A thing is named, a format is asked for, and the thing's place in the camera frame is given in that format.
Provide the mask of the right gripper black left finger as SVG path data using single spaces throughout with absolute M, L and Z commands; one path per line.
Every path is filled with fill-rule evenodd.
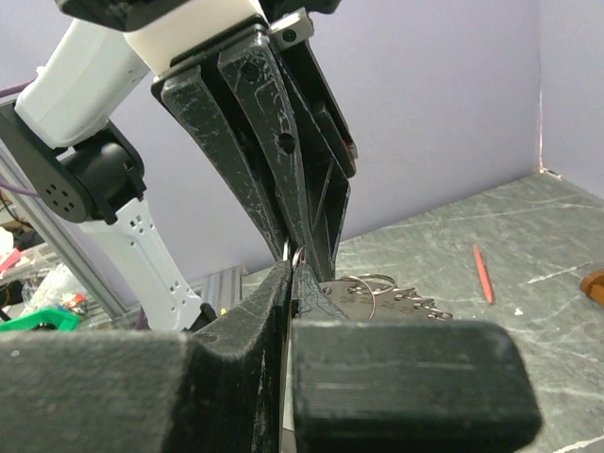
M 5 452 L 277 452 L 292 266 L 195 333 L 1 337 Z

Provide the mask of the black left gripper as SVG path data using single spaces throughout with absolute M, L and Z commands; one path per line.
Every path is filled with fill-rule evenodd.
M 258 27 L 221 53 L 222 78 L 194 65 L 157 78 L 152 93 L 204 152 L 273 257 L 282 257 L 288 234 L 317 278 L 332 280 L 357 147 L 311 49 L 307 10 L 278 12 L 270 30 L 292 76 Z

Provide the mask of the round metal keyring disc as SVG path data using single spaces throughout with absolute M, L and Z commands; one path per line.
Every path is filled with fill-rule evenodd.
M 292 304 L 294 317 L 305 321 L 432 320 L 449 321 L 453 314 L 441 310 L 433 299 L 415 288 L 401 288 L 384 274 L 336 274 L 336 260 L 325 275 L 315 275 L 306 250 L 287 240 L 280 257 L 294 270 Z

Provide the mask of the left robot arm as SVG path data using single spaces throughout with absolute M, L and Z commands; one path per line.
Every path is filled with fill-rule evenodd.
M 243 206 L 271 253 L 329 280 L 356 172 L 349 128 L 310 48 L 334 1 L 61 1 L 72 23 L 1 107 L 1 140 L 44 204 L 107 253 L 155 330 L 191 330 L 200 297 L 145 200 L 143 159 L 110 116 L 152 93 Z

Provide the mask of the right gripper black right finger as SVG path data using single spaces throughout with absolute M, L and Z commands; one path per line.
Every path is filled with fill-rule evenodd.
M 509 333 L 478 321 L 353 321 L 294 270 L 300 452 L 515 452 L 543 418 Z

